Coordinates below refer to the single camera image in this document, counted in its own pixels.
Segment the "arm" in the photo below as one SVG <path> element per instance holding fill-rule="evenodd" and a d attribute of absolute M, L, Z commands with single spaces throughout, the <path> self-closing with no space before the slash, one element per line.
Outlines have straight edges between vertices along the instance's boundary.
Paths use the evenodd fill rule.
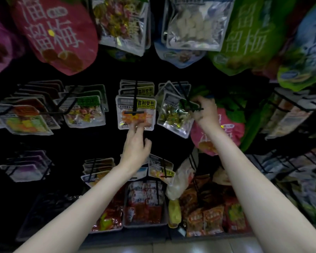
<path fill-rule="evenodd" d="M 217 149 L 264 252 L 316 252 L 316 229 L 223 131 L 215 101 L 200 96 L 195 101 L 204 110 L 194 118 Z"/>
<path fill-rule="evenodd" d="M 145 146 L 143 144 L 144 127 L 148 126 L 150 124 L 141 123 L 136 128 L 136 124 L 133 124 L 119 165 L 15 252 L 76 252 L 119 188 L 136 173 L 150 154 L 151 141 L 145 139 Z"/>

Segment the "floor tile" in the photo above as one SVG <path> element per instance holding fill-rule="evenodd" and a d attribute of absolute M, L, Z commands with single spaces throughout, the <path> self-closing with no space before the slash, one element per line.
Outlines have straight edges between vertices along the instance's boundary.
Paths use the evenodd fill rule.
<path fill-rule="evenodd" d="M 174 242 L 154 243 L 153 253 L 232 253 L 227 239 L 201 242 Z"/>
<path fill-rule="evenodd" d="M 152 253 L 152 244 L 83 249 L 79 253 Z"/>
<path fill-rule="evenodd" d="M 255 237 L 233 238 L 229 242 L 234 253 L 263 253 Z"/>

